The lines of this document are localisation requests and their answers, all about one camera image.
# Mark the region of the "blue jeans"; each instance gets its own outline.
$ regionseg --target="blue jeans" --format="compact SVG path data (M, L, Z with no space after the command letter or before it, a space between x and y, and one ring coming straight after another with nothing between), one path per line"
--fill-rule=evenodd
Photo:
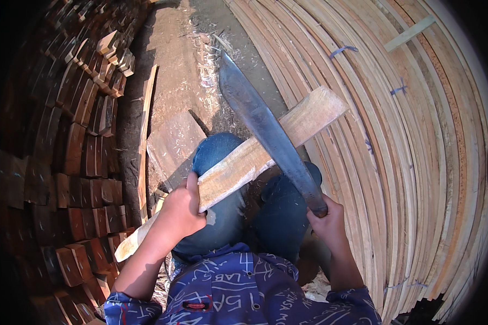
M192 170L201 176L208 169L224 159L243 141L231 133L214 134L197 147ZM322 175L314 164L306 162L309 172L317 184ZM216 216L215 224L206 225L193 235L183 238L172 251L176 259L187 262L190 257L206 255L227 244L234 245L244 237L254 237L258 250L283 257L292 263L298 259L300 245L307 231L306 203L284 174L270 179L262 190L264 205L246 232L243 210L247 186L234 192L211 207Z

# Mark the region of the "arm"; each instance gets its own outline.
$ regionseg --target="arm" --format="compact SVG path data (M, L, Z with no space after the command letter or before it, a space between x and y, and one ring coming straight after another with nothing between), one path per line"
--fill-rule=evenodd
M181 185L166 197L156 222L139 248L117 277L112 292L149 301L159 269L168 253L182 238L204 228L206 217L199 214L197 175L190 173Z
M364 286L356 262L352 256L349 241L345 235L345 220L343 206L323 194L327 204L327 215L316 217L307 209L307 218L314 232L320 237L331 251L329 282L333 291L357 289Z

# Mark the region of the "machete blade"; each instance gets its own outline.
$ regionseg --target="machete blade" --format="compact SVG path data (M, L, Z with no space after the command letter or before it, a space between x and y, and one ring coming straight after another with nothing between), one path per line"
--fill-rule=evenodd
M229 106L299 191L309 209L316 216L324 217L327 205L320 187L314 183L293 143L262 97L224 51L221 53L219 87Z

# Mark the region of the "left hand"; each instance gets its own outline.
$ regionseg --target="left hand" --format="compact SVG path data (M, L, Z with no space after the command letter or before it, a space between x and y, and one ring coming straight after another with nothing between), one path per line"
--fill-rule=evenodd
M197 174L190 172L188 178L164 200L152 228L166 229L166 236L175 243L206 226L206 214L199 213L199 186Z

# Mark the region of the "hand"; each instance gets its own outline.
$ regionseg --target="hand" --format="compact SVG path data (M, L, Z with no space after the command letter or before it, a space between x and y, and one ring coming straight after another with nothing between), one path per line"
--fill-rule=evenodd
M199 186L195 172L190 172L188 178L165 198L156 218L152 228L166 229L166 236L175 242L174 246L206 226L205 213L199 213Z
M349 245L345 235L343 205L336 203L325 194L322 194L322 197L327 204L327 215L323 218L318 218L307 208L307 219L315 234L327 244L331 252L333 250L341 250L344 244Z

